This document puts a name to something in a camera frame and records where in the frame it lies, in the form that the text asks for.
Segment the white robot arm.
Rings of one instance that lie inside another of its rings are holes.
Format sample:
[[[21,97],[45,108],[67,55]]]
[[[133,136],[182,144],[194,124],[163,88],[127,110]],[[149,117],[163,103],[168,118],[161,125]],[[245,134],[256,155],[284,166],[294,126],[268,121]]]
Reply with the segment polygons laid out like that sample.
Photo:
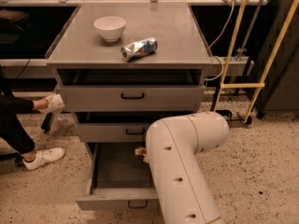
[[[195,155],[223,145],[229,125],[216,112],[159,119],[146,150],[165,224],[225,224]]]

